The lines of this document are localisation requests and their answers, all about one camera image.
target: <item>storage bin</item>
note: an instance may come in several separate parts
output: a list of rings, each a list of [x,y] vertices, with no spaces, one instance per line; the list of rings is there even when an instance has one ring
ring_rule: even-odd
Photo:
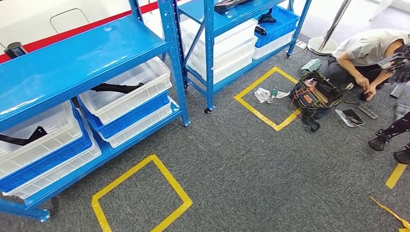
[[[75,118],[80,125],[82,136],[39,160],[1,178],[1,191],[8,192],[91,147],[91,139],[84,129],[80,114],[75,109],[73,110]]]
[[[223,66],[217,69],[214,69],[214,84],[222,81],[226,77],[234,74],[235,72],[251,64],[254,53],[255,53],[255,50],[252,49],[252,51],[244,54],[243,56],[237,57],[236,59],[231,60],[231,61],[227,61]],[[190,59],[192,59],[192,61],[189,62],[188,60],[188,65],[192,69],[197,71],[204,80],[206,80],[206,71],[204,70],[204,67],[198,68],[195,65],[196,63],[200,63],[201,61],[194,55],[192,55]]]
[[[127,140],[135,137],[136,135],[138,135],[145,129],[151,127],[155,123],[169,116],[173,112],[173,109],[171,108],[171,106],[175,106],[175,105],[174,104],[171,105],[171,102],[166,104],[165,106],[161,107],[159,110],[151,113],[150,115],[144,117],[143,119],[139,120],[138,122],[132,124],[131,126],[120,131],[114,136],[111,136],[108,139],[104,139],[104,137],[101,135],[100,132],[97,132],[97,133],[101,136],[103,140],[109,142],[112,148],[115,148],[125,143]]]
[[[267,32],[266,36],[255,33],[255,35],[258,36],[258,41],[255,45],[256,47],[262,47],[275,39],[294,31],[296,28],[296,23],[299,20],[299,16],[280,6],[275,6],[273,8],[272,17],[276,19],[276,23],[260,24],[260,26]]]
[[[148,116],[149,114],[157,111],[161,107],[169,103],[168,91],[160,93],[153,99],[145,102],[144,104],[138,106],[137,108],[129,111],[125,115],[117,118],[108,125],[103,125],[101,121],[95,115],[91,114],[87,108],[83,105],[80,99],[78,99],[81,108],[84,110],[84,114],[92,126],[92,128],[100,133],[104,139],[109,139],[120,131],[126,129],[135,122],[141,120],[142,118]]]
[[[258,24],[256,19],[250,19],[233,29],[219,35],[215,38],[214,59],[232,51],[235,47],[254,37],[255,27]],[[189,50],[200,25],[192,19],[181,22],[182,39]],[[205,30],[202,32],[198,42],[195,45],[193,54],[204,57],[205,59]]]
[[[262,47],[256,47],[255,48],[255,54],[253,55],[253,59],[259,59],[262,58],[269,53],[275,51],[276,49],[286,45],[290,41],[292,41],[294,31],[287,33],[286,35],[275,39],[274,41],[262,46]]]
[[[62,148],[83,137],[78,120],[74,117],[70,101],[55,106],[23,123],[0,134],[26,139],[38,126],[47,132],[41,138],[24,145],[15,145],[0,141],[0,179],[22,169],[47,155],[60,156]]]
[[[214,59],[214,69],[219,69],[224,67],[226,63],[229,63],[232,60],[238,59],[239,57],[246,56],[250,52],[255,50],[255,43],[258,40],[258,37],[253,36],[252,39],[245,41],[244,43],[233,48],[230,52],[222,54]],[[197,59],[188,59],[188,64],[194,63],[195,67],[199,68],[202,73],[205,73],[206,70],[206,60],[205,56],[198,56],[193,54]]]
[[[69,173],[75,171],[76,169],[80,168],[84,164],[92,161],[99,155],[101,155],[101,150],[98,147],[98,144],[92,137],[92,132],[87,125],[85,124],[85,131],[86,136],[90,138],[91,147],[83,150],[82,152],[78,153],[74,157],[70,158],[69,160],[61,163],[58,166],[48,170],[47,172],[31,179],[23,183],[22,185],[12,189],[9,192],[4,192],[3,195],[11,196],[15,195],[20,197],[21,199],[26,199],[27,197],[35,194],[36,192],[46,188],[47,186],[53,184],[54,182],[58,181],[59,179],[65,177]]]
[[[172,86],[169,77],[168,67],[158,57],[155,57],[106,82],[126,86],[144,83],[138,89],[128,94],[88,90],[80,94],[80,99],[90,113],[98,117],[103,125],[107,125],[169,89]]]

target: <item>yellow floor tape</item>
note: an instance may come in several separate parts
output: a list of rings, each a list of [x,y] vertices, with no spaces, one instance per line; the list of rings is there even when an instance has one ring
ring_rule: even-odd
[[[403,223],[403,226],[405,228],[403,229],[399,229],[399,232],[410,232],[410,224],[402,219],[401,217],[399,217],[397,214],[395,214],[393,211],[391,211],[389,208],[387,208],[386,206],[380,204],[379,202],[377,202],[376,200],[374,200],[372,197],[370,197],[372,201],[374,201],[376,204],[378,204],[382,209],[386,210],[387,212],[389,212],[391,215],[393,215],[395,218],[397,218],[397,220],[401,221],[401,223]]]
[[[101,229],[104,232],[111,232],[110,225],[108,224],[107,218],[104,215],[103,209],[101,209],[98,199],[107,194],[109,191],[113,190],[116,186],[121,184],[124,180],[129,178],[131,175],[136,173],[138,170],[143,168],[149,162],[154,162],[157,168],[161,171],[164,177],[168,180],[171,186],[174,188],[175,192],[182,199],[183,204],[178,207],[173,213],[171,213],[164,221],[162,221],[158,226],[151,230],[151,232],[161,232],[166,227],[168,227],[175,219],[177,219],[182,213],[184,213],[191,205],[192,200],[182,189],[179,183],[175,178],[169,173],[168,169],[164,166],[161,160],[156,155],[151,155],[141,161],[139,164],[135,165],[133,168],[129,169],[122,176],[111,182],[109,185],[101,189],[99,192],[92,196],[91,206],[94,210],[95,216],[97,217],[98,222],[100,223]]]
[[[387,179],[386,186],[390,189],[396,185],[397,181],[400,179],[401,175],[403,174],[404,170],[406,169],[407,165],[405,164],[398,164],[395,170],[390,175],[389,179]]]
[[[249,105],[246,101],[242,99],[243,96],[245,96],[247,93],[249,93],[252,89],[257,87],[262,81],[264,81],[266,78],[270,77],[274,72],[280,73],[282,76],[286,77],[288,80],[293,82],[294,84],[297,84],[297,80],[279,69],[278,67],[273,67],[271,70],[269,70],[267,73],[265,73],[263,76],[261,76],[258,80],[256,80],[252,85],[248,86],[246,89],[244,89],[242,92],[240,92],[238,95],[234,96],[234,99],[237,100],[239,103],[241,103],[245,108],[247,108],[249,111],[254,113],[258,118],[260,118],[263,122],[271,126],[273,129],[276,131],[280,131],[289,123],[291,123],[298,115],[301,113],[300,109],[296,109],[296,111],[291,114],[287,119],[285,119],[283,122],[281,122],[279,125],[275,124],[272,122],[270,119],[265,117],[263,114],[261,114],[259,111],[257,111],[255,108],[253,108],[251,105]]]

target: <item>stanchion base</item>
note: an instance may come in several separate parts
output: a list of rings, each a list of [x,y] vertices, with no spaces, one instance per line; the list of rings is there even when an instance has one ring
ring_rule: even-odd
[[[337,49],[337,43],[333,40],[328,40],[324,48],[319,51],[319,47],[322,44],[323,37],[311,38],[307,43],[307,48],[313,53],[319,56],[329,56]]]

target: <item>orange label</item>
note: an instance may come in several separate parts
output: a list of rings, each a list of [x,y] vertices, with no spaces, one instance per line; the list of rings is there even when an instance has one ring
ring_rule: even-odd
[[[303,98],[308,102],[311,103],[312,99],[308,95],[304,95]]]

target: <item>person's hand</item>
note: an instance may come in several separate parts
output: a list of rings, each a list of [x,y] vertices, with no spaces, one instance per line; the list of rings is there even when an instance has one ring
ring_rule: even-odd
[[[369,80],[364,76],[359,76],[355,78],[356,83],[360,85],[363,89],[367,89],[369,87]]]
[[[376,86],[369,85],[369,87],[365,89],[365,94],[367,94],[366,101],[370,101],[373,98],[373,96],[376,95]]]

